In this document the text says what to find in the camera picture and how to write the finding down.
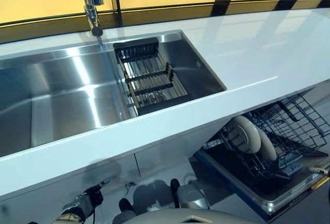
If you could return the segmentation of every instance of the dish rack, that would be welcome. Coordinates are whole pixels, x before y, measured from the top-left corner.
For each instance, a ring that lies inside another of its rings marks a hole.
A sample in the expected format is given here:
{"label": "dish rack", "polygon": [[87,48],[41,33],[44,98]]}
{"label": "dish rack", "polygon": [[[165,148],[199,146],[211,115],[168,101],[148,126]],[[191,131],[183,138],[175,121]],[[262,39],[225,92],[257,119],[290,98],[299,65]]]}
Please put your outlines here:
{"label": "dish rack", "polygon": [[290,176],[302,168],[297,160],[302,156],[327,156],[318,149],[327,144],[326,138],[330,134],[329,124],[315,111],[315,109],[303,98],[301,94],[286,98],[276,103],[243,114],[254,125],[266,133],[274,145],[277,159],[268,161],[262,158],[259,152],[242,152],[238,147],[245,145],[235,144],[232,140],[236,137],[228,137],[232,131],[232,125],[226,125],[203,146],[208,150],[219,144],[224,144],[231,150],[238,161],[248,170],[254,178],[281,177],[290,179]]}
{"label": "dish rack", "polygon": [[158,50],[157,38],[113,45],[138,115],[183,102],[188,94],[170,63]]}

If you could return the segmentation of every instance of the dishwasher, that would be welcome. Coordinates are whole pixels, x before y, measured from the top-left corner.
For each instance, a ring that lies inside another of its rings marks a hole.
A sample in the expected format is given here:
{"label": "dishwasher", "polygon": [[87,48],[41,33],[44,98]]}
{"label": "dishwasher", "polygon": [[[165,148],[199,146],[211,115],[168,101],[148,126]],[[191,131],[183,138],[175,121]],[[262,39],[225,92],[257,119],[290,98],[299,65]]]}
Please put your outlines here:
{"label": "dishwasher", "polygon": [[[273,222],[328,180],[310,169],[330,165],[330,125],[314,107],[323,103],[326,107],[318,109],[329,111],[328,88],[329,82],[242,114],[260,134],[258,151],[253,151],[245,131],[235,131],[234,117],[195,157],[265,221]],[[273,157],[262,150],[263,135]]]}

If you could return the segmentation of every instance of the dishwasher rack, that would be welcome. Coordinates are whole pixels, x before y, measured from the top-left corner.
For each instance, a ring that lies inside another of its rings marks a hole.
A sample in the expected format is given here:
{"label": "dishwasher rack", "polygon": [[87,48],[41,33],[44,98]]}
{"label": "dishwasher rack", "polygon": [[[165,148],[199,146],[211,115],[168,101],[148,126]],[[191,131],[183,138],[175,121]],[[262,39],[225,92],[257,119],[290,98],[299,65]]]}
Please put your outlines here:
{"label": "dishwasher rack", "polygon": [[255,178],[284,177],[281,172],[302,156],[327,156],[318,149],[327,144],[330,125],[315,111],[301,94],[286,98],[265,107],[243,114],[263,130],[274,145],[277,159],[267,161],[259,153],[244,153],[237,149],[242,143],[232,143],[229,138],[232,125],[226,125],[203,146],[208,150],[219,144],[232,151],[236,158]]}

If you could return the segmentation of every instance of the white cabinet door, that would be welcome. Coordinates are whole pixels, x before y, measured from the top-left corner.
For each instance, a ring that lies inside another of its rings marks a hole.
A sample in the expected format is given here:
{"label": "white cabinet door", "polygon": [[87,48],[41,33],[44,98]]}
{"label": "white cabinet door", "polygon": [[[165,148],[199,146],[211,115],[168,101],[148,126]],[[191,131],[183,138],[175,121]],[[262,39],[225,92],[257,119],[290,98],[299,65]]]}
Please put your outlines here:
{"label": "white cabinet door", "polygon": [[151,148],[137,152],[136,160],[141,176],[162,167],[169,166],[180,159],[191,157],[203,146],[217,131],[219,131],[228,119],[217,121],[201,129],[185,132],[173,139],[166,140]]}
{"label": "white cabinet door", "polygon": [[114,179],[101,190],[104,197],[114,187],[139,176],[134,155],[105,161],[102,165],[98,163],[92,169],[0,202],[0,223],[26,224],[35,221],[50,224],[61,214],[64,205],[78,193],[109,176]]}

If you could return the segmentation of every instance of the white plate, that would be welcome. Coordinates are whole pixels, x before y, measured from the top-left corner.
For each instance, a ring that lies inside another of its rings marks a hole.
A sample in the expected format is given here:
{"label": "white plate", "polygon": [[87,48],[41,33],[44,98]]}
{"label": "white plate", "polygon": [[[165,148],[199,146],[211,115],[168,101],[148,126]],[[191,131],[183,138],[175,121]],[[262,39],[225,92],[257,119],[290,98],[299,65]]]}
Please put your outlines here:
{"label": "white plate", "polygon": [[227,124],[228,137],[231,143],[245,153],[256,153],[261,146],[256,126],[244,116],[236,116]]}
{"label": "white plate", "polygon": [[275,151],[275,148],[270,141],[270,139],[267,137],[267,135],[262,131],[260,128],[257,127],[257,130],[260,135],[261,139],[261,147],[260,147],[260,154],[261,156],[268,160],[268,161],[275,161],[277,158],[277,154]]}

